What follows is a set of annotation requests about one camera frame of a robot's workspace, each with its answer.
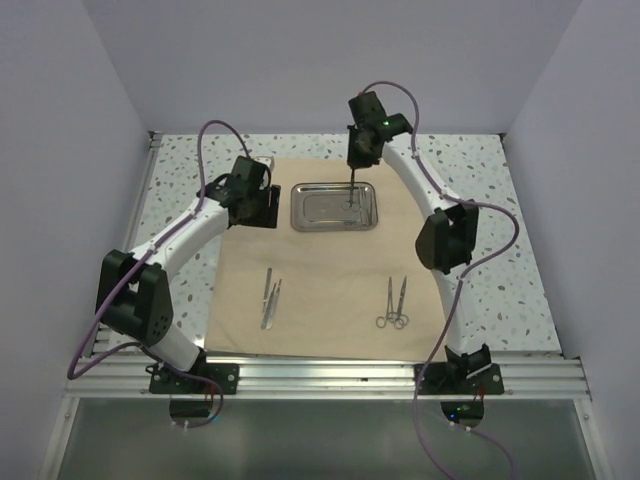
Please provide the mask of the steel clamp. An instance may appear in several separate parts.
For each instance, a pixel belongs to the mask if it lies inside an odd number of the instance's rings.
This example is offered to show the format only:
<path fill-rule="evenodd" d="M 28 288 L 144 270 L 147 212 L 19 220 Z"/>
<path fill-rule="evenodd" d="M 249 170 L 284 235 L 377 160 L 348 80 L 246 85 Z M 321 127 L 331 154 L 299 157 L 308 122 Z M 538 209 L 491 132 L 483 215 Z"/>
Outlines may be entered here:
<path fill-rule="evenodd" d="M 356 186 L 350 186 L 346 196 L 340 204 L 340 211 L 343 220 L 346 222 L 355 222 L 360 218 L 360 199 L 359 189 Z"/>

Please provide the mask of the stainless steel instrument tray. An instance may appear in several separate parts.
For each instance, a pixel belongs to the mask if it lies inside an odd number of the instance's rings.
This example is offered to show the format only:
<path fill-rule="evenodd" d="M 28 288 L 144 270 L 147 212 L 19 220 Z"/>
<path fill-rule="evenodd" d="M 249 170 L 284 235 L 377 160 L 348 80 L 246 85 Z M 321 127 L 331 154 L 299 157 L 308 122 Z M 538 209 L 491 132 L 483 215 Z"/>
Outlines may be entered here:
<path fill-rule="evenodd" d="M 360 218 L 346 222 L 340 204 L 346 196 L 349 182 L 299 183 L 292 187 L 290 197 L 291 226 L 303 233 L 368 231 L 378 224 L 376 192 L 367 182 L 355 182 L 359 194 L 363 188 L 375 193 L 373 223 L 364 225 Z"/>

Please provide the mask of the steel scalpel handle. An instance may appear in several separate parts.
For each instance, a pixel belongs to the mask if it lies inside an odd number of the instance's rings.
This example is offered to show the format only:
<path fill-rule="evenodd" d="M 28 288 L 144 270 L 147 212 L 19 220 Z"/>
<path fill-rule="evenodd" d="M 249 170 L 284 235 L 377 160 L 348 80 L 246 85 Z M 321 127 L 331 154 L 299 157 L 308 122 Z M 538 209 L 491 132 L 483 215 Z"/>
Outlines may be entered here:
<path fill-rule="evenodd" d="M 271 282 L 272 273 L 273 273 L 272 267 L 268 267 L 266 271 L 266 280 L 265 280 L 265 287 L 264 287 L 263 300 L 262 300 L 262 313 L 266 312 L 266 306 L 270 296 L 270 289 L 272 285 L 272 282 Z"/>

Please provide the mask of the beige cloth wrap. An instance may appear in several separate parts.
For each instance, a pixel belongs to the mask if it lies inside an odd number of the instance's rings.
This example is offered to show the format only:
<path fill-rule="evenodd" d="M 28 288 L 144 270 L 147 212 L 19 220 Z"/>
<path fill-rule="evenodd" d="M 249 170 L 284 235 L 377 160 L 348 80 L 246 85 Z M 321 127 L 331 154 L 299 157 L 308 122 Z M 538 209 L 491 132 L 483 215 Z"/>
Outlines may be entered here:
<path fill-rule="evenodd" d="M 414 250 L 422 215 L 389 166 L 358 174 L 376 192 L 375 228 L 302 233 L 291 226 L 294 185 L 343 182 L 348 174 L 339 160 L 276 160 L 273 179 L 281 187 L 277 228 L 235 226 L 223 235 L 206 349 L 409 362 L 428 357 L 444 324 L 443 309 L 435 280 Z M 279 279 L 282 284 L 273 325 L 262 330 L 268 267 L 273 269 L 271 289 Z M 394 311 L 408 278 L 404 313 L 409 323 L 403 329 L 375 324 L 385 312 L 389 277 Z"/>

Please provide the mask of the steel tweezers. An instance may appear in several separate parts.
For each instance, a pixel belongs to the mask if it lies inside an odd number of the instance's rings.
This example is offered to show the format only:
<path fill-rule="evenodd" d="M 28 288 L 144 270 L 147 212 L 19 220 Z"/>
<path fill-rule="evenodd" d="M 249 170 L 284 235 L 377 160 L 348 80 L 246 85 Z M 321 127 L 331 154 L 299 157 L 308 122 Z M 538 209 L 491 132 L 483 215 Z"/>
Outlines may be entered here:
<path fill-rule="evenodd" d="M 275 310 L 277 307 L 280 290 L 281 290 L 282 280 L 279 279 L 271 289 L 269 296 L 267 298 L 267 303 L 265 307 L 265 311 L 263 313 L 263 318 L 261 322 L 262 330 L 269 330 L 273 325 L 273 320 L 275 317 Z"/>

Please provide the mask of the steel forceps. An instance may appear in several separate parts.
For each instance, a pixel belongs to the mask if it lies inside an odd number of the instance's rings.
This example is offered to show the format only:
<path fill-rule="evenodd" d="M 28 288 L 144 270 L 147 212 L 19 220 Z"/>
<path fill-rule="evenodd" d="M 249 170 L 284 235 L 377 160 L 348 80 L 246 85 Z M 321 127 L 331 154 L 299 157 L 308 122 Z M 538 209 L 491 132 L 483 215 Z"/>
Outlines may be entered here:
<path fill-rule="evenodd" d="M 387 282 L 387 292 L 386 292 L 386 302 L 385 302 L 385 312 L 383 315 L 379 315 L 375 324 L 377 328 L 385 328 L 388 324 L 394 324 L 394 310 L 393 310 L 393 281 L 392 278 L 388 278 Z"/>

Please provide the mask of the steel surgical scissors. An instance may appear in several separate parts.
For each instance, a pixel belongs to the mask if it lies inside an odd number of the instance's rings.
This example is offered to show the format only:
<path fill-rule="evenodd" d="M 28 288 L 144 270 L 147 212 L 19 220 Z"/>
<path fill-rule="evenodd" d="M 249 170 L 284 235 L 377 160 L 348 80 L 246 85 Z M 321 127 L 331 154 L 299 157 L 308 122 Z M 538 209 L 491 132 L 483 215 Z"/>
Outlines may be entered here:
<path fill-rule="evenodd" d="M 396 310 L 392 313 L 393 325 L 396 329 L 403 329 L 409 323 L 409 317 L 404 313 L 407 280 L 408 278 L 404 277 L 401 285 L 401 289 L 400 289 L 398 302 L 396 305 Z"/>

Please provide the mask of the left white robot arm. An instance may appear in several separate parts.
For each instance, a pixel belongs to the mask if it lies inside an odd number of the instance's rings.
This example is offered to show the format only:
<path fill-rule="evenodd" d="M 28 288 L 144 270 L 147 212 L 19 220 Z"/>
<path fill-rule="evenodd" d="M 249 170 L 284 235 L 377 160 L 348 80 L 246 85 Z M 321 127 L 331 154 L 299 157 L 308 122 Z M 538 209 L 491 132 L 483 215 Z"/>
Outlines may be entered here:
<path fill-rule="evenodd" d="M 172 366 L 185 392 L 201 390 L 207 367 L 202 349 L 174 324 L 170 283 L 209 241 L 240 225 L 277 227 L 280 187 L 275 161 L 239 156 L 232 170 L 204 185 L 188 208 L 151 240 L 130 252 L 113 250 L 102 262 L 96 316 Z"/>

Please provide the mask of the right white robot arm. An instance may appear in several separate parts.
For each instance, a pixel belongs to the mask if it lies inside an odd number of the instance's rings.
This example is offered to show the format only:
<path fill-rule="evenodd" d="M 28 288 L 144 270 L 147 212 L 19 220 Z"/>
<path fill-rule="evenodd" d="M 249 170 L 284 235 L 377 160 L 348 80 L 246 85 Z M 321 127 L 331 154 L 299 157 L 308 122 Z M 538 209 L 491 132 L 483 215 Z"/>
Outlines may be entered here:
<path fill-rule="evenodd" d="M 417 378 L 425 393 L 470 393 L 491 367 L 486 343 L 472 332 L 475 308 L 462 302 L 460 276 L 471 264 L 476 246 L 479 209 L 442 195 L 440 177 L 421 161 L 403 156 L 391 141 L 415 140 L 414 128 L 402 114 L 389 115 L 375 92 L 349 100 L 353 124 L 348 127 L 347 164 L 356 171 L 385 162 L 398 175 L 418 205 L 424 224 L 415 240 L 420 263 L 431 272 L 446 314 L 443 362 L 429 362 Z"/>

